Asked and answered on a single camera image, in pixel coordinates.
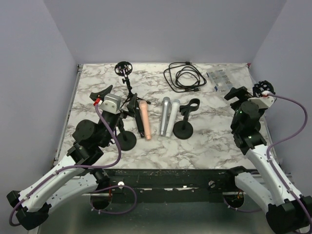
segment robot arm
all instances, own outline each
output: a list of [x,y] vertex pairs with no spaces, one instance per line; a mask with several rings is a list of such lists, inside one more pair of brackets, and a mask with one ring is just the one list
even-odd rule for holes
[[[134,94],[127,105],[128,111],[121,110],[121,98],[110,94],[112,87],[91,93],[90,98],[103,110],[102,117],[110,129],[114,130],[122,118],[135,115],[137,95]],[[73,147],[53,169],[27,189],[12,191],[7,195],[10,205],[17,211],[19,223],[25,229],[31,230],[39,226],[48,218],[49,213],[67,200],[92,192],[98,186],[109,185],[103,169],[92,167],[103,155],[99,147],[105,148],[110,143],[112,136],[108,129],[101,121],[94,123],[83,120],[77,125],[73,138]]]
[[[265,91],[274,93],[271,84],[267,81],[264,83],[267,87]],[[264,111],[274,103],[274,98],[262,96],[263,89],[256,90],[256,95],[255,89],[253,91],[252,96],[245,87],[232,88],[224,98],[226,100],[234,97],[239,99],[231,104],[232,109],[235,110],[231,123],[234,141],[261,174],[267,188],[258,183],[247,172],[236,174],[235,184],[260,206],[266,214],[271,229],[277,234],[284,234],[309,225],[309,220],[294,195],[300,198],[310,214],[312,213],[312,198],[303,196],[288,180],[275,159],[271,155],[267,157],[268,147],[259,133],[259,119]],[[280,174],[288,187],[284,185],[277,173]]]

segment black metal frame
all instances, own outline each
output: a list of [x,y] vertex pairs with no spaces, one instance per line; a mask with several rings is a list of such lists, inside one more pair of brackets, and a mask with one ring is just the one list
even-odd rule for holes
[[[134,189],[137,203],[223,202],[223,193],[238,192],[234,177],[254,172],[244,167],[233,169],[106,169],[108,180],[100,187],[123,182]],[[108,196],[91,196],[97,209],[111,203],[133,203],[128,189],[112,189]]]

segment white wall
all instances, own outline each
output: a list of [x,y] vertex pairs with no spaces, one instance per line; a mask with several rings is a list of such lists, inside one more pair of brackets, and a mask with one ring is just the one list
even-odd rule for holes
[[79,63],[251,62],[285,0],[44,0]]
[[[283,167],[306,195],[312,195],[312,1],[288,0],[252,62],[255,80],[270,81],[277,94],[296,99],[310,115],[304,132],[276,147]],[[278,100],[268,110],[273,141],[294,133],[303,123],[300,107]]]
[[0,31],[0,233],[25,234],[6,195],[50,169],[77,67],[42,0],[2,1]]

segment beige microphone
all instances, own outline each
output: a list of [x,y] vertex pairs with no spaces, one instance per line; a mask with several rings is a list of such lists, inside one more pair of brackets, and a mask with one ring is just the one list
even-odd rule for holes
[[150,139],[152,139],[152,135],[151,135],[150,123],[148,121],[146,101],[140,101],[139,106],[140,106],[141,115],[142,115],[145,137],[147,140],[150,140]]

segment marble surface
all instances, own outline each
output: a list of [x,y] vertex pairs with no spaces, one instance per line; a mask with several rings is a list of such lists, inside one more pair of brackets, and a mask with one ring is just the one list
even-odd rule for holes
[[[246,86],[252,88],[252,80],[245,64],[195,64],[198,70],[207,77],[206,70],[214,66],[225,67],[231,72],[234,87]],[[60,158],[66,155],[74,139],[71,137],[76,125],[83,119],[98,121],[93,102],[89,98],[91,92],[99,92],[113,85],[112,94],[127,97],[127,88],[122,84],[122,78],[114,72],[115,64],[85,64],[78,84],[71,114],[68,120]],[[123,152],[121,161],[115,168],[131,169],[227,169],[242,165],[248,169],[254,166],[235,146],[230,124],[234,111],[231,102],[226,101],[216,93],[213,85],[208,83],[200,92],[175,93],[166,83],[163,71],[168,64],[133,63],[133,72],[129,75],[133,93],[149,100],[149,121],[152,140],[140,138],[135,120],[128,117],[124,120],[125,130],[132,131],[137,137],[134,149]],[[194,128],[192,137],[188,140],[177,139],[173,134],[170,139],[159,136],[161,118],[161,102],[168,96],[171,100],[180,99],[181,105],[187,104],[192,98],[200,99],[200,107],[190,114],[189,122]],[[182,120],[178,113],[176,121]],[[261,133],[268,141],[268,133],[262,121]],[[115,161],[117,148],[111,145],[102,149],[104,155],[95,165],[106,165]]]

